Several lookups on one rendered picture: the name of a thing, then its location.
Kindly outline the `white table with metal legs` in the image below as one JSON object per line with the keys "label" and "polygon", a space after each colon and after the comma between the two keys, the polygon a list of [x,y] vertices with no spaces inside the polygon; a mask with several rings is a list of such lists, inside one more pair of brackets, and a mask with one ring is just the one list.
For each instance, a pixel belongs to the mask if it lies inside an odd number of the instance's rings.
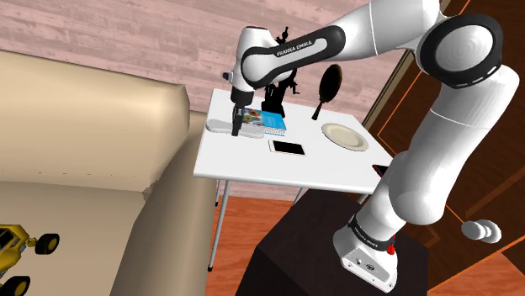
{"label": "white table with metal legs", "polygon": [[[271,150],[276,138],[232,136],[205,130],[194,166],[194,176],[233,182],[252,182],[296,188],[314,188],[371,194],[379,182],[374,164],[388,165],[389,153],[350,114],[323,110],[318,120],[314,108],[284,103],[286,132],[282,141],[300,144],[304,155]],[[321,131],[326,123],[344,125],[358,132],[369,144],[366,151],[350,151],[330,141]]]}

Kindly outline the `cream plate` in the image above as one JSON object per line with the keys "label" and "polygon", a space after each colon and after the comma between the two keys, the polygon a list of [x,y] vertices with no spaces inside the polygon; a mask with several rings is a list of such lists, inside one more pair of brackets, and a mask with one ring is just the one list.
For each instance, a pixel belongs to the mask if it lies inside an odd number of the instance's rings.
{"label": "cream plate", "polygon": [[328,140],[350,151],[366,151],[369,148],[366,139],[347,126],[327,123],[321,126],[321,131]]}

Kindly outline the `white phone with black screen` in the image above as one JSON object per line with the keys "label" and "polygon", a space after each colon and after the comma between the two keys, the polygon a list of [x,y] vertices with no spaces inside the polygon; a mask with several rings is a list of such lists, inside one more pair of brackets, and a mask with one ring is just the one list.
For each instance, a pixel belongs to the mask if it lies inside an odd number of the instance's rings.
{"label": "white phone with black screen", "polygon": [[272,152],[290,155],[304,156],[305,150],[302,145],[279,140],[269,140],[269,149]]}

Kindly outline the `white flat keyboard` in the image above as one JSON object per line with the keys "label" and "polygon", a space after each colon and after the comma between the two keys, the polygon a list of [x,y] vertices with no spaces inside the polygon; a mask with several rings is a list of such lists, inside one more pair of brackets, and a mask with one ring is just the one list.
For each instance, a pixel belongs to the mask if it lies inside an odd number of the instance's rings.
{"label": "white flat keyboard", "polygon": [[[213,133],[224,133],[232,135],[233,125],[231,122],[226,122],[218,119],[208,119],[205,124],[206,129],[209,132]],[[238,130],[238,136],[244,136],[254,139],[261,139],[264,137],[265,133],[255,126],[249,124],[242,124],[241,128]]]}

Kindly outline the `black figure statue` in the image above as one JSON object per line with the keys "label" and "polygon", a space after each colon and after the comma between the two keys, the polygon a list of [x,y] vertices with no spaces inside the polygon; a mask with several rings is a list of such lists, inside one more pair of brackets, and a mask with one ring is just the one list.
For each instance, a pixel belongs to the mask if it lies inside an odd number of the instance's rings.
{"label": "black figure statue", "polygon": [[278,85],[270,84],[265,87],[264,101],[261,104],[262,111],[280,114],[282,118],[285,117],[285,112],[284,112],[282,102],[283,102],[286,90],[288,88],[291,88],[293,94],[299,94],[299,92],[296,91],[296,87],[297,87],[297,82],[295,81],[296,74],[297,74],[297,70],[294,69],[291,72],[290,76],[280,81]]}

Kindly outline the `brown door with white knob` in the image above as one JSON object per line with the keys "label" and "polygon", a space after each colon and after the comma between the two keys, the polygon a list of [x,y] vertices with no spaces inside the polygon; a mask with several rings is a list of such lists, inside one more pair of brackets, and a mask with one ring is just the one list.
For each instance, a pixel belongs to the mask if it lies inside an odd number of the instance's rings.
{"label": "brown door with white knob", "polygon": [[428,249],[428,296],[525,296],[525,0],[440,0],[447,15],[485,13],[504,33],[520,85],[468,159],[443,217],[403,232]]}

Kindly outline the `blue spiral-bound book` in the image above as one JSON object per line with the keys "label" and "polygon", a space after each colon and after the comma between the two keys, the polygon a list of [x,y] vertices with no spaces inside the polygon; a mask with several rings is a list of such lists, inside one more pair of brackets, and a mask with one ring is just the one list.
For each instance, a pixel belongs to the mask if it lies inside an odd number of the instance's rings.
{"label": "blue spiral-bound book", "polygon": [[259,128],[265,134],[285,136],[286,125],[280,114],[244,108],[242,126]]}

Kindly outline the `yellow toy truck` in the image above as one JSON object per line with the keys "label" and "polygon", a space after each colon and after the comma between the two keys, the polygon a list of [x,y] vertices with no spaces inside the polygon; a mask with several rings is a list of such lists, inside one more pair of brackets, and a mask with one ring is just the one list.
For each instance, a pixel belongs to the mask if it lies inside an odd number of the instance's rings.
{"label": "yellow toy truck", "polygon": [[[0,279],[22,257],[27,247],[34,248],[37,255],[50,255],[59,246],[57,233],[46,233],[40,238],[31,237],[21,225],[0,225]],[[0,296],[24,296],[30,285],[29,276],[12,276],[0,283]]]}

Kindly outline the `dark robot stand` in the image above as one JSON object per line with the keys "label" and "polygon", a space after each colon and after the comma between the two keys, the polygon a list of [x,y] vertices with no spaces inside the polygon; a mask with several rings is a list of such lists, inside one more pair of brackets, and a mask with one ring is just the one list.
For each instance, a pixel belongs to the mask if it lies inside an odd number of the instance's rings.
{"label": "dark robot stand", "polygon": [[343,268],[332,237],[360,208],[345,193],[306,191],[258,243],[235,296],[427,296],[428,250],[404,233],[390,293]]}

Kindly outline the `black frying pan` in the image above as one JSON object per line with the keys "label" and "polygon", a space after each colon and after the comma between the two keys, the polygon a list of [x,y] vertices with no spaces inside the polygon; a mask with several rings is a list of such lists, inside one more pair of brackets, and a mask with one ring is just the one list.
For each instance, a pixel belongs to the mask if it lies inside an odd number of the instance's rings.
{"label": "black frying pan", "polygon": [[319,85],[319,104],[312,115],[317,120],[323,103],[329,103],[338,93],[342,83],[342,68],[338,64],[330,65],[324,72]]}

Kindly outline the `beige sofa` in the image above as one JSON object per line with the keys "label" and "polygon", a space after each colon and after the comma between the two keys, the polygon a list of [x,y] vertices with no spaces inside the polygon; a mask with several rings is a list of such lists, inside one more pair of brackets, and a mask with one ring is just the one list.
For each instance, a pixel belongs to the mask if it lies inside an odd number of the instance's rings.
{"label": "beige sofa", "polygon": [[215,180],[182,84],[0,50],[0,224],[55,247],[1,296],[205,296]]}

